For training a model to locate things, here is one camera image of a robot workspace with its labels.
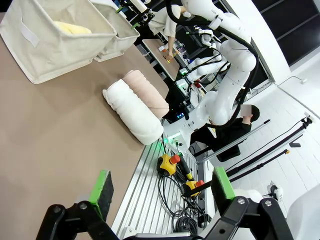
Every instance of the brown table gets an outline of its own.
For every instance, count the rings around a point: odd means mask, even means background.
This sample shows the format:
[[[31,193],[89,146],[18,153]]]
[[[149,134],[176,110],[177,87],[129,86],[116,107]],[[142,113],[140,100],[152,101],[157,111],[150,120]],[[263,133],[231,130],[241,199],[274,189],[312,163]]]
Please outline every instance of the brown table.
[[[171,78],[172,81],[175,81],[180,65],[175,58],[173,58],[170,63],[167,62],[163,53],[158,49],[163,46],[160,39],[143,39],[142,42],[163,68],[165,73]]]
[[[102,169],[111,170],[114,186],[111,226],[144,146],[102,90],[130,70],[168,93],[135,46],[36,85],[0,39],[0,239],[34,240],[47,208],[90,194]]]

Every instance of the white bin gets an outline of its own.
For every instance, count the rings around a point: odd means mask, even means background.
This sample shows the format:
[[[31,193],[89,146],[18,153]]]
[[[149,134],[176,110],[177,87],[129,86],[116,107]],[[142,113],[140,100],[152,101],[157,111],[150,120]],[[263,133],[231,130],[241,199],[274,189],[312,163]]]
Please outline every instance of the white bin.
[[[136,29],[121,14],[117,14],[117,8],[105,0],[91,0],[93,5],[114,27],[117,35],[108,42],[104,49],[94,58],[98,62],[121,56],[130,48],[140,36]]]
[[[69,34],[54,21],[92,34]],[[43,83],[92,62],[117,34],[89,0],[13,0],[0,34],[27,78]]]

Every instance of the window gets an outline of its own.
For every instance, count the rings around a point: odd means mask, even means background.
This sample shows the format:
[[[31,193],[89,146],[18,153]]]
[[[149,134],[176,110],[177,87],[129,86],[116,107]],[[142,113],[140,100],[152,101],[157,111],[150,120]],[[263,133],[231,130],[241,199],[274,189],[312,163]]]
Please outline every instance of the window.
[[[320,46],[320,15],[313,0],[252,0],[289,66]]]

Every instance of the green gripper pad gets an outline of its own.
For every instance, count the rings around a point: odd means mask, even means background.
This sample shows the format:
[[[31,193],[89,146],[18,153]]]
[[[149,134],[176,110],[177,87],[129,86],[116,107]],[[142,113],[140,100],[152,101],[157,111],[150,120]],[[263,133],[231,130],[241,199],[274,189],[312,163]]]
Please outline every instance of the green gripper pad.
[[[223,167],[214,167],[211,190],[219,213],[222,215],[236,197],[234,189]]]
[[[89,202],[94,205],[104,221],[107,220],[113,194],[114,186],[112,184],[111,172],[101,170],[89,197]]]

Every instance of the white towel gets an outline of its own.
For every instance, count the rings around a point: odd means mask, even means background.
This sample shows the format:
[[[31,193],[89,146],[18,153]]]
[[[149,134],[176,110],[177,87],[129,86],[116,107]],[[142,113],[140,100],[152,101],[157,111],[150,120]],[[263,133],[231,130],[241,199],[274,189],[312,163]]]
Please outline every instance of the white towel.
[[[103,90],[102,94],[142,144],[152,144],[161,137],[164,128],[159,119],[122,79]]]

